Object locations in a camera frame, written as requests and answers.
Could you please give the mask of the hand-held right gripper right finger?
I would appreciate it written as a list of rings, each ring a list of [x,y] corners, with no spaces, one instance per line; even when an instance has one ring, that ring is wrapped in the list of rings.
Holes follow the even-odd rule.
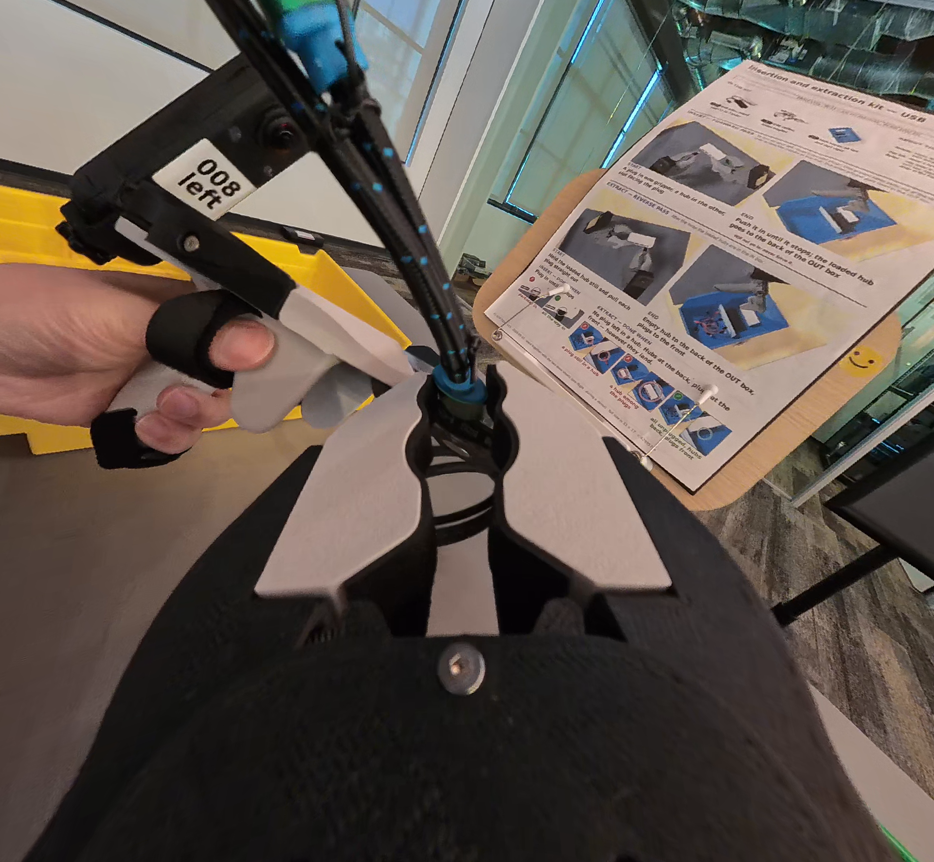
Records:
[[[513,366],[489,373],[507,532],[589,591],[652,592],[671,576],[601,430]]]

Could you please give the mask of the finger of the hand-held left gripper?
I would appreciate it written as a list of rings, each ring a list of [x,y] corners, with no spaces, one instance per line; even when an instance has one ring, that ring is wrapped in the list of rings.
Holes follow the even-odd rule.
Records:
[[[340,426],[373,397],[372,379],[352,366],[332,366],[305,394],[302,420],[313,430]]]
[[[433,371],[391,336],[305,287],[288,294],[277,319],[323,352],[390,387],[415,372]]]

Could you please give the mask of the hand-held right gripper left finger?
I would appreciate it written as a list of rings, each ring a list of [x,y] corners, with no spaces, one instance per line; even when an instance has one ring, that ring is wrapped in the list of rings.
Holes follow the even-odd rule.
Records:
[[[404,381],[321,448],[256,584],[259,597],[339,600],[428,515],[429,381]]]

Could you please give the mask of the yellow plastic bin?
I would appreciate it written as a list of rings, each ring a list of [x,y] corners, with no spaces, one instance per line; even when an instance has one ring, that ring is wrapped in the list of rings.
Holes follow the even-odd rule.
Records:
[[[64,198],[50,194],[1,188],[1,261],[32,263],[98,274],[153,275],[162,279],[184,281],[183,272],[170,264],[151,267],[115,260],[97,266],[78,255],[56,231],[61,222]],[[380,307],[373,294],[351,277],[334,256],[324,249],[306,251],[294,243],[263,238],[248,233],[234,235],[263,258],[288,273],[299,285],[352,313],[385,333],[402,346],[412,340],[392,321],[386,308]],[[24,434],[34,455],[57,454],[91,447],[89,430],[78,426],[56,426],[34,420],[3,415],[3,436]]]

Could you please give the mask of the person's left hand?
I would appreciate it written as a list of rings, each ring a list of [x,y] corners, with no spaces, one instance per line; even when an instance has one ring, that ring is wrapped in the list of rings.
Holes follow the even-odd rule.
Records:
[[[88,426],[147,361],[146,327],[164,302],[193,285],[126,272],[32,263],[1,266],[1,414]],[[209,348],[219,369],[259,369],[275,347],[261,323],[233,320]],[[226,422],[227,391],[163,388],[135,420],[138,440],[169,455],[189,450],[202,430]]]

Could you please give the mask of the instruction sheet on stand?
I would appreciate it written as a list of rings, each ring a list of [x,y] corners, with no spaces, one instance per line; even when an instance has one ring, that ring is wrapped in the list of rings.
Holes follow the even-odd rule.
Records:
[[[615,436],[587,404],[546,373],[535,359],[525,355],[514,344],[499,340],[496,337],[499,333],[498,325],[486,315],[487,308],[493,306],[497,298],[526,271],[529,263],[538,256],[603,175],[602,169],[583,173],[561,190],[517,245],[505,255],[478,292],[473,304],[473,323],[484,341],[497,351],[501,361],[508,362],[551,390],[581,413],[602,435]],[[897,312],[893,311],[854,345],[854,349],[865,347],[877,353],[879,360],[873,367],[865,372],[858,371],[850,367],[848,356],[841,358],[696,493],[689,493],[658,467],[653,469],[652,475],[691,511],[712,511],[734,503],[757,482],[764,481],[770,471],[818,427],[864,389],[872,378],[881,374],[892,363],[900,338],[901,325]]]

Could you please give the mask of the black monitor on stand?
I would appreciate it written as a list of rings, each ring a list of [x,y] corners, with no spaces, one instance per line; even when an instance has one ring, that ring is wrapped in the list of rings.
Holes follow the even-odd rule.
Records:
[[[774,606],[772,614],[782,627],[895,559],[933,577],[933,435],[848,486],[826,507],[876,544]]]

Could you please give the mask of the printed instruction sheet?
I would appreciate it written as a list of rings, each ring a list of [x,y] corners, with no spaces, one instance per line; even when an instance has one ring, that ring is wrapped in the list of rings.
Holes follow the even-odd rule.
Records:
[[[695,494],[932,273],[932,115],[743,62],[507,280],[501,346]]]

